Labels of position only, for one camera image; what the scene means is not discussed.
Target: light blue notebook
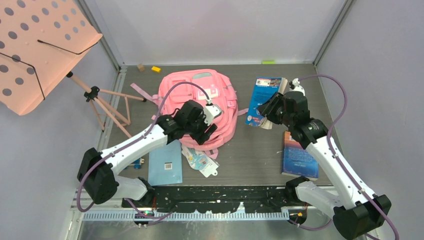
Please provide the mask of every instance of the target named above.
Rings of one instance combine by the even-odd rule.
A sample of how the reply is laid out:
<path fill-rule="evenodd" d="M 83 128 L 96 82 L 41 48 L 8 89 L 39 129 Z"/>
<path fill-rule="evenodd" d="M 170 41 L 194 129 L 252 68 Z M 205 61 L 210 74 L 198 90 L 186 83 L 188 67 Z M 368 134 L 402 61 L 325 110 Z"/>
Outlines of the light blue notebook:
<path fill-rule="evenodd" d="M 148 156 L 148 183 L 152 186 L 183 182 L 181 143 L 174 140 Z"/>

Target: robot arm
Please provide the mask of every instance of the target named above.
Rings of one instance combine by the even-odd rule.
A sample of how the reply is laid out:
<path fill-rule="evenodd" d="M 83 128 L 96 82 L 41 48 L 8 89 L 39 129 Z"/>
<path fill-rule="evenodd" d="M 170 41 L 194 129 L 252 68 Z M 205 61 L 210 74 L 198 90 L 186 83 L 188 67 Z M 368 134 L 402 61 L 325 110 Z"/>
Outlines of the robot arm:
<path fill-rule="evenodd" d="M 342 153 L 335 147 L 339 157 L 348 172 L 360 184 L 357 189 L 336 156 L 330 151 L 327 141 L 328 130 L 322 121 L 310 117 L 308 100 L 305 91 L 297 79 L 290 84 L 289 92 L 276 92 L 270 100 L 258 107 L 260 114 L 275 124 L 284 124 L 293 139 L 300 143 L 322 167 L 338 195 L 333 195 L 319 188 L 306 177 L 298 177 L 286 183 L 285 192 L 295 201 L 309 203 L 333 219 L 334 225 L 346 239 L 354 239 L 384 223 L 383 217 L 362 195 L 367 192 L 387 214 L 391 207 L 390 200 L 385 196 L 377 196 L 364 181 L 355 173 Z M 333 138 L 331 145 L 336 146 Z"/>
<path fill-rule="evenodd" d="M 199 103 L 189 100 L 175 113 L 175 116 L 158 117 L 155 125 L 116 146 L 103 151 L 94 148 L 87 150 L 77 178 L 81 181 L 95 163 L 106 156 L 111 156 L 97 166 L 84 182 L 83 186 L 93 202 L 102 204 L 111 198 L 130 198 L 148 203 L 153 197 L 153 188 L 146 180 L 131 179 L 118 174 L 136 159 L 182 138 L 185 134 L 189 134 L 202 145 L 217 129 L 212 122 L 221 113 L 222 110 L 216 104 L 208 102 L 202 107 Z"/>

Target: pink music stand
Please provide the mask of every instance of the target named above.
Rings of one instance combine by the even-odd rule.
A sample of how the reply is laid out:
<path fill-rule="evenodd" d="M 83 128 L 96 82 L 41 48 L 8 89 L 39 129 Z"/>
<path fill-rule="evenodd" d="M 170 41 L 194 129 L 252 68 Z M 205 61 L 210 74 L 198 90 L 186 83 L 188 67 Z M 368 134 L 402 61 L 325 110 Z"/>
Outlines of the pink music stand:
<path fill-rule="evenodd" d="M 92 93 L 71 73 L 103 35 L 97 33 L 72 0 L 0 1 L 0 101 L 18 115 L 34 110 L 68 76 L 86 91 L 102 130 L 105 129 L 96 102 L 128 136 L 128 98 L 142 97 L 99 89 L 98 92 L 124 97 L 128 119 Z M 124 123 L 120 123 L 113 114 Z"/>

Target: green object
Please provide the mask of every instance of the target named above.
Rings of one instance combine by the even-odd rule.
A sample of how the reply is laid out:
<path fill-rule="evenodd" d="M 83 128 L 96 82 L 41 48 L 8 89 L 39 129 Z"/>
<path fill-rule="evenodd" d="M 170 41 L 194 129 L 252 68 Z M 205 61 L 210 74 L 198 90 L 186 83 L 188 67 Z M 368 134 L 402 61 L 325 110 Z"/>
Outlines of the green object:
<path fill-rule="evenodd" d="M 262 61 L 262 64 L 276 64 L 276 61 Z"/>

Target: book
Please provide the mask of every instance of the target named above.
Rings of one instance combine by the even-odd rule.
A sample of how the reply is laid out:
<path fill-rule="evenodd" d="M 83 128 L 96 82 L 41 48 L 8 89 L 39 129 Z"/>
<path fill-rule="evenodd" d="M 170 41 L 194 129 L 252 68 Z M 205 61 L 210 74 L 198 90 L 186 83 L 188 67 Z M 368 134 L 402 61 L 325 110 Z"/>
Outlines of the book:
<path fill-rule="evenodd" d="M 151 186 L 180 184 L 183 182 L 181 142 L 175 140 L 148 154 L 148 183 Z"/>
<path fill-rule="evenodd" d="M 292 138 L 289 131 L 285 131 L 281 174 L 292 177 L 304 176 L 310 180 L 317 180 L 319 173 L 320 167 L 315 158 Z"/>
<path fill-rule="evenodd" d="M 256 79 L 246 116 L 245 123 L 247 125 L 268 130 L 273 128 L 273 124 L 266 117 L 261 116 L 257 108 L 268 101 L 275 92 L 283 93 L 287 82 L 287 79 L 283 77 L 258 77 Z"/>

